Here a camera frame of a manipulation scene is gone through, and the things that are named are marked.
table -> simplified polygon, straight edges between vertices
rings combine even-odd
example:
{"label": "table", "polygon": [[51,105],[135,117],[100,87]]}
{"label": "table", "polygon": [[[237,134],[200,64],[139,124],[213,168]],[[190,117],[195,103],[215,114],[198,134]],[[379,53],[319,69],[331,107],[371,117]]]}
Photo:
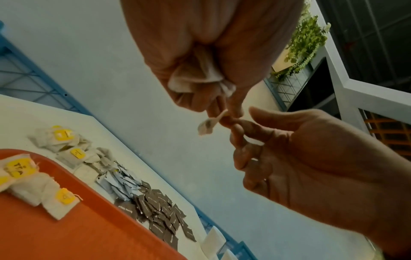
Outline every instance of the table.
{"label": "table", "polygon": [[[163,193],[167,194],[187,215],[185,221],[193,230],[197,242],[187,239],[182,228],[179,228],[177,232],[179,253],[188,260],[207,259],[201,251],[199,243],[205,239],[206,231],[193,205],[184,199],[94,117],[0,95],[0,124],[0,149],[21,149],[41,154],[56,161],[71,173],[74,172],[73,169],[68,168],[56,160],[54,153],[47,149],[37,148],[29,140],[28,136],[33,134],[34,129],[49,128],[54,125],[70,127],[78,131],[85,138],[91,140],[94,147],[109,148],[119,163],[135,172],[135,174],[144,181],[150,183],[152,188],[160,189]],[[114,202],[112,197],[97,183],[94,183],[91,187],[111,203]]]}

green plant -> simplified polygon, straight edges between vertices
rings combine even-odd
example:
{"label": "green plant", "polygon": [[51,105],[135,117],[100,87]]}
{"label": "green plant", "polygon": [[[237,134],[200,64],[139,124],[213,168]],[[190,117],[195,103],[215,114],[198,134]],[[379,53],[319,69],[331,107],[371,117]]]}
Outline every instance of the green plant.
{"label": "green plant", "polygon": [[280,72],[273,73],[279,81],[283,81],[287,76],[300,72],[315,57],[318,48],[325,45],[331,24],[328,23],[326,26],[320,27],[317,23],[318,16],[312,16],[309,12],[310,5],[311,1],[304,3],[304,9],[297,28],[286,47],[289,52],[284,61],[290,61],[294,65]]}

